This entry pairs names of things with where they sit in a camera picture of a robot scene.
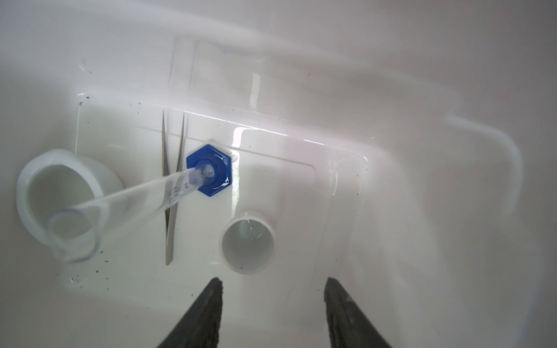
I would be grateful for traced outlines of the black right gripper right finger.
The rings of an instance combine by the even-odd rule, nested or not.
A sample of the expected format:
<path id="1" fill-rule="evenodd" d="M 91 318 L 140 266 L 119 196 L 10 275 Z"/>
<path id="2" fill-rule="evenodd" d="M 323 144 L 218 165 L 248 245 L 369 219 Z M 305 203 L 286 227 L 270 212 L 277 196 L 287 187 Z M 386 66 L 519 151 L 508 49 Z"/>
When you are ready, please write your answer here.
<path id="1" fill-rule="evenodd" d="M 323 292 L 331 347 L 391 348 L 336 278 Z"/>

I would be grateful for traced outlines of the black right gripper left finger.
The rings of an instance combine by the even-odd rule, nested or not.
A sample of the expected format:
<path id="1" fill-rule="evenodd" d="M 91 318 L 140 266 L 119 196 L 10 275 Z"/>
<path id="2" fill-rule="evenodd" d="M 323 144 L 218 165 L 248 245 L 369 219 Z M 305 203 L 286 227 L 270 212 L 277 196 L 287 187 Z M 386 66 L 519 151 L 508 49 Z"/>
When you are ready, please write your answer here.
<path id="1" fill-rule="evenodd" d="M 217 347 L 223 310 L 223 283 L 212 278 L 158 347 Z"/>

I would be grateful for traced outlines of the thin metal tweezers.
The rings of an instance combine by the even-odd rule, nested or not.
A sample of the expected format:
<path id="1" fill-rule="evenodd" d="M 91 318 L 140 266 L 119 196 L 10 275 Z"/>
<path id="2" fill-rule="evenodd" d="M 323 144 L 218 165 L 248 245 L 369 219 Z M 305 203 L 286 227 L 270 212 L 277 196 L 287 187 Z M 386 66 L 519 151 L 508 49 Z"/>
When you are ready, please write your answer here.
<path id="1" fill-rule="evenodd" d="M 168 136 L 166 126 L 165 113 L 162 113 L 162 174 L 167 177 L 171 175 L 171 161 L 169 158 Z M 178 162 L 176 174 L 184 170 L 184 139 L 186 134 L 186 116 L 183 114 L 181 124 L 181 135 L 178 151 Z M 175 198 L 175 193 L 178 191 L 177 177 L 172 178 L 165 184 L 165 197 L 168 200 L 167 209 L 165 210 L 165 264 L 169 266 L 173 261 L 174 254 L 174 241 L 176 231 L 176 219 L 178 212 L 178 200 Z"/>

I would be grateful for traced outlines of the clear cylinder blue base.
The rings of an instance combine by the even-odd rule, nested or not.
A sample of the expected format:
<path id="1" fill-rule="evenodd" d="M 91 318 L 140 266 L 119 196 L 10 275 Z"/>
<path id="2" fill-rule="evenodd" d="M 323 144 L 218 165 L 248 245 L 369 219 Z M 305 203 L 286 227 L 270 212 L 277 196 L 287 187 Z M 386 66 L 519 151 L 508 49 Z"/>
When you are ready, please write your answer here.
<path id="1" fill-rule="evenodd" d="M 188 156 L 186 169 L 178 174 L 63 208 L 47 222 L 48 246 L 68 264 L 95 258 L 106 244 L 165 212 L 165 184 L 172 178 L 177 177 L 178 203 L 196 191 L 211 197 L 232 184 L 236 159 L 229 150 L 206 144 Z"/>

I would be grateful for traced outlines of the white ceramic mortar bowl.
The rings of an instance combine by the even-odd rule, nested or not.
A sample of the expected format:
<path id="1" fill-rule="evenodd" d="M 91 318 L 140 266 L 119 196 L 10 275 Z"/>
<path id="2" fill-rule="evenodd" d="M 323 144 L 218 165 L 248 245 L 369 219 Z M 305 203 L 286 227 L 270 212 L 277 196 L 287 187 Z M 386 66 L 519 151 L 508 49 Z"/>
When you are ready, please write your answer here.
<path id="1" fill-rule="evenodd" d="M 122 189 L 120 178 L 101 162 L 65 149 L 52 149 L 21 170 L 15 190 L 16 208 L 29 234 L 48 245 L 46 225 L 53 214 Z"/>

